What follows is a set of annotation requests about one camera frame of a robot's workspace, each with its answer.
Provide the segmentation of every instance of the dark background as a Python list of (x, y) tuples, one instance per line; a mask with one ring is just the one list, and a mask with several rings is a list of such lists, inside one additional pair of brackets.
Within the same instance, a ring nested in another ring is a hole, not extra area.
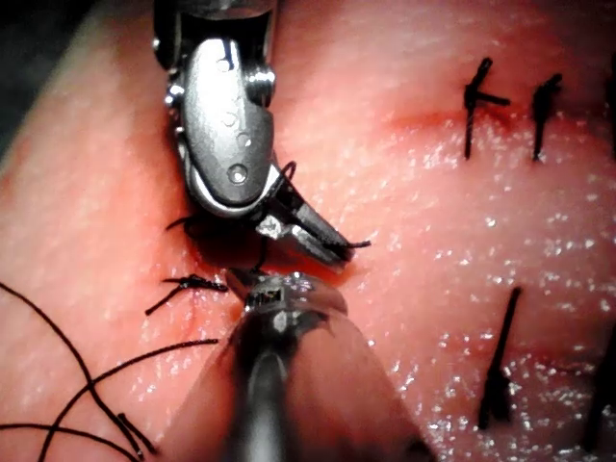
[(0, 157), (92, 3), (3, 2), (8, 5), (0, 10)]

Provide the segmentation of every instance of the black suture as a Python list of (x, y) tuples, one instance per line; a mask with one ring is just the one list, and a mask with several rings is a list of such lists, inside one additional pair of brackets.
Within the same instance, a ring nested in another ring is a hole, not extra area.
[(612, 115), (612, 156), (616, 160), (616, 53), (612, 55), (612, 75), (605, 87), (606, 100)]
[[(81, 354), (79, 354), (79, 351), (77, 351), (77, 348), (75, 348), (73, 343), (71, 343), (70, 340), (68, 340), (68, 338), (65, 336), (63, 331), (60, 329), (60, 327), (58, 327), (58, 325), (56, 325), (53, 321), (51, 321), (51, 319), (47, 315), (45, 315), (45, 313), (43, 313), (43, 311), (40, 308), (38, 308), (37, 305), (35, 305), (25, 295), (22, 295), (19, 292), (11, 289), (9, 286), (7, 286), (6, 284), (2, 282), (0, 282), (0, 289), (4, 290), (8, 294), (15, 296), (16, 298), (23, 301), (30, 308), (32, 308), (35, 311), (35, 313), (37, 313), (37, 315), (39, 315), (47, 323), (47, 325), (51, 327), (51, 329), (56, 333), (56, 335), (60, 337), (60, 339), (68, 347), (72, 355), (75, 357), (75, 360), (79, 364), (79, 368), (81, 369), (82, 373), (84, 374), (84, 377), (86, 378), (86, 383), (88, 384), (90, 394), (92, 395), (92, 398), (94, 399), (98, 407), (107, 415), (107, 417), (109, 417), (112, 423), (115, 424), (115, 426), (117, 426), (117, 428), (122, 432), (126, 440), (129, 442), (129, 444), (131, 445), (131, 447), (137, 454), (137, 457), (140, 460), (143, 460), (143, 452), (141, 452), (141, 449), (139, 445), (137, 444), (137, 441), (135, 441), (135, 439), (133, 438), (133, 435), (131, 435), (128, 429), (117, 418), (116, 414), (114, 414), (114, 412), (107, 406), (107, 404), (103, 402), (101, 397), (98, 395), (98, 393), (96, 392), (92, 384), (92, 377), (90, 375), (90, 371), (88, 370), (88, 367), (86, 366), (86, 363), (84, 362), (84, 359), (82, 358)], [(38, 458), (38, 462), (42, 462), (44, 460), (44, 456), (47, 453), (49, 444), (51, 443), (50, 435), (52, 434), (53, 434), (53, 429), (50, 430), (50, 433), (47, 435), (47, 438), (45, 439), (45, 442), (43, 443), (43, 448), (42, 448), (42, 451), (40, 452), (40, 457)]]
[(464, 158), (466, 160), (471, 159), (471, 145), (473, 143), (473, 121), (475, 119), (475, 108), (477, 101), (483, 101), (485, 103), (492, 103), (498, 106), (509, 106), (511, 101), (507, 98), (495, 96), (493, 94), (484, 93), (479, 91), (479, 86), (483, 83), (488, 71), (492, 66), (492, 60), (490, 58), (483, 58), (477, 73), (471, 83), (464, 88), (464, 108), (466, 109), (466, 128), (464, 138)]
[(477, 426), (481, 430), (487, 429), (490, 415), (497, 421), (510, 421), (509, 395), (507, 394), (509, 379), (502, 373), (501, 363), (509, 331), (511, 330), (511, 323), (513, 322), (513, 315), (515, 314), (516, 305), (521, 293), (522, 288), (515, 287), (511, 291), (511, 296), (507, 303), (507, 310), (500, 330), (499, 342), (497, 343), (492, 362), (487, 372), (483, 386), (483, 397), (479, 405)]
[(562, 74), (554, 74), (541, 84), (532, 95), (532, 118), (535, 121), (535, 143), (532, 150), (533, 162), (539, 161), (539, 154), (543, 148), (543, 134), (546, 122), (552, 110), (552, 100), (555, 93), (561, 90), (559, 86)]
[(117, 417), (122, 421), (123, 424), (126, 425), (126, 428), (131, 430), (135, 434), (135, 436), (137, 436), (137, 438), (141, 440), (141, 442), (147, 448), (150, 454), (158, 454), (158, 451), (156, 450), (156, 448), (154, 448), (154, 445), (152, 445), (150, 440), (148, 440), (147, 437), (143, 433), (141, 433), (140, 430), (136, 426), (134, 426), (131, 421), (129, 421), (128, 417), (126, 417), (126, 414), (120, 412)]
[[(92, 380), (92, 385), (96, 385), (97, 383), (102, 382), (103, 380), (115, 375), (118, 372), (123, 371), (126, 368), (129, 368), (130, 366), (134, 366), (135, 364), (140, 363), (141, 361), (145, 361), (146, 359), (150, 359), (153, 358), (154, 356), (158, 356), (159, 354), (164, 354), (170, 351), (175, 351), (177, 349), (183, 349), (183, 348), (188, 348), (188, 347), (198, 347), (198, 346), (203, 346), (203, 345), (216, 345), (218, 343), (218, 339), (203, 339), (203, 340), (192, 340), (192, 341), (187, 341), (187, 342), (181, 342), (179, 344), (173, 344), (173, 345), (169, 345), (169, 346), (164, 346), (162, 348), (158, 348), (152, 351), (149, 351), (147, 353), (144, 353), (140, 356), (136, 356), (132, 359), (129, 359), (128, 361), (120, 364), (119, 366), (116, 366), (112, 369), (109, 369), (106, 372), (101, 373), (100, 375), (98, 375), (96, 378), (94, 378)], [(50, 434), (53, 436), (53, 434), (56, 431), (56, 428), (58, 427), (58, 425), (60, 425), (61, 420), (64, 418), (64, 416), (66, 416), (66, 414), (68, 414), (68, 411), (72, 408), (72, 406), (77, 402), (77, 400), (84, 395), (88, 390), (89, 390), (90, 385), (86, 385), (84, 386), (81, 390), (79, 390), (74, 396), (73, 398), (66, 404), (66, 406), (64, 407), (64, 409), (60, 412), (60, 414), (58, 415), (58, 417), (56, 418), (56, 421), (54, 422), (54, 424), (52, 425), (46, 425), (46, 427), (49, 428), (49, 432)]]
[(581, 446), (586, 452), (592, 452), (597, 447), (603, 410), (608, 404), (616, 406), (616, 323), (612, 326), (605, 356), (597, 367), (594, 382), (595, 393), (581, 439)]
[[(491, 97), (491, 98), (504, 100), (504, 98), (498, 98), (496, 96), (485, 95), (485, 93), (479, 93), (479, 96), (481, 97), (485, 96), (485, 97)], [(183, 217), (183, 218), (177, 219), (176, 221), (172, 222), (169, 226), (167, 226), (166, 230), (172, 229), (181, 224), (184, 227), (184, 232), (186, 233), (186, 235), (189, 236), (191, 239), (198, 241), (199, 239), (202, 239), (202, 238), (214, 237), (216, 234), (219, 234), (219, 235), (226, 234), (229, 232), (230, 229), (234, 229), (234, 228), (235, 229), (242, 228), (242, 227), (246, 229), (254, 228), (254, 223), (260, 222), (261, 220), (263, 220), (265, 216), (270, 212), (270, 206), (269, 206), (270, 200), (275, 195), (278, 194), (280, 189), (283, 188), (285, 184), (288, 184), (289, 182), (293, 180), (296, 169), (297, 169), (297, 163), (295, 161), (288, 162), (286, 165), (284, 165), (280, 169), (280, 174), (278, 175), (274, 183), (271, 185), (271, 188), (269, 188), (269, 191), (266, 193), (266, 195), (264, 195), (263, 198), (261, 199), (261, 203), (263, 204), (263, 206), (261, 207), (261, 210), (255, 216), (251, 217), (250, 220), (237, 219), (230, 223), (226, 223), (224, 226), (221, 226), (219, 229), (210, 229), (205, 232), (198, 233), (198, 232), (195, 232), (194, 229), (198, 224), (204, 221), (203, 218), (205, 217), (205, 215), (196, 214), (196, 215), (192, 215), (189, 217)], [(370, 241), (341, 244), (339, 242), (333, 242), (329, 240), (324, 235), (317, 235), (315, 237), (322, 243), (324, 248), (328, 250), (332, 250), (334, 252), (336, 252), (337, 250), (368, 247), (369, 245), (372, 244)], [(251, 269), (252, 271), (260, 270), (261, 267), (265, 264), (267, 260), (268, 244), (269, 244), (268, 238), (264, 237), (264, 239), (261, 240), (259, 258), (257, 259), (257, 263), (254, 265), (254, 267), (252, 267)], [(171, 293), (169, 293), (169, 295), (166, 298), (161, 300), (159, 304), (160, 305), (165, 304), (170, 298), (172, 298), (178, 292), (179, 290), (171, 291)], [(154, 305), (152, 308), (150, 308), (150, 310), (152, 309), (156, 310), (157, 308), (160, 307), (159, 304)]]
[(170, 301), (174, 296), (179, 294), (182, 291), (187, 289), (206, 289), (209, 291), (216, 292), (227, 292), (229, 288), (224, 284), (219, 284), (218, 282), (209, 281), (204, 279), (201, 276), (197, 276), (196, 274), (189, 274), (185, 277), (173, 278), (169, 277), (167, 279), (163, 279), (163, 282), (173, 282), (177, 284), (177, 287), (171, 289), (171, 291), (165, 295), (161, 300), (159, 300), (154, 306), (151, 306), (147, 310), (145, 310), (145, 315), (150, 316), (156, 310), (158, 310), (165, 303)]
[[(51, 426), (52, 425), (44, 425), (41, 423), (26, 423), (26, 424), (25, 423), (4, 423), (4, 424), (0, 424), (0, 431), (17, 430), (20, 428), (31, 428), (35, 430), (51, 430)], [(83, 438), (87, 438), (96, 443), (100, 443), (101, 445), (105, 445), (108, 448), (116, 450), (117, 452), (122, 454), (124, 457), (126, 457), (128, 460), (130, 460), (131, 462), (138, 462), (137, 457), (133, 456), (133, 454), (131, 454), (125, 448), (118, 446), (113, 441), (109, 441), (105, 438), (101, 438), (100, 436), (87, 433), (87, 431), (75, 430), (73, 428), (67, 428), (65, 426), (59, 426), (54, 431), (57, 431), (58, 433), (66, 433), (68, 435), (81, 436)]]
[(360, 241), (359, 243), (344, 243), (344, 244), (340, 244), (340, 243), (333, 243), (329, 240), (327, 240), (326, 238), (319, 238), (322, 243), (323, 243), (323, 247), (333, 250), (336, 248), (340, 248), (340, 249), (345, 249), (345, 248), (366, 248), (366, 247), (370, 247), (372, 245), (372, 243), (369, 240), (365, 240), (365, 241)]

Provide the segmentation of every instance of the skin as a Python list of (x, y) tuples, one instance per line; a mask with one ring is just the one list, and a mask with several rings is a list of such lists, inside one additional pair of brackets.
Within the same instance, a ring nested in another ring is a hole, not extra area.
[[(0, 187), (0, 280), (64, 330), (93, 375), (227, 333), (241, 310), (232, 295), (184, 293), (149, 319), (142, 311), (170, 289), (165, 277), (221, 277), (238, 263), (225, 255), (247, 265), (257, 255), (239, 242), (214, 255), (220, 243), (198, 248), (180, 229), (164, 232), (189, 212), (162, 104), (167, 78), (147, 46), (149, 6), (124, 3), (84, 24), (4, 159)], [(615, 10), (319, 3), (281, 9), (271, 109), (281, 164), (298, 162), (297, 188), (350, 239), (372, 240), (343, 275), (326, 277), (443, 460), (580, 460), (592, 373), (616, 321), (616, 163), (603, 103)], [(476, 111), (464, 162), (462, 91), (484, 56), (495, 65), (481, 89), (513, 103)], [(533, 164), (530, 101), (555, 72), (563, 91)], [(484, 374), (515, 285), (524, 292), (504, 360), (513, 422), (482, 433)], [(31, 310), (6, 294), (0, 303), (0, 421), (51, 423), (84, 378)], [(170, 353), (97, 389), (164, 445), (212, 351)], [(90, 397), (64, 425), (126, 446)], [(0, 458), (36, 460), (43, 438), (0, 433)], [(613, 460), (613, 414), (601, 438), (595, 460)], [(121, 457), (60, 435), (47, 460), (70, 454)]]

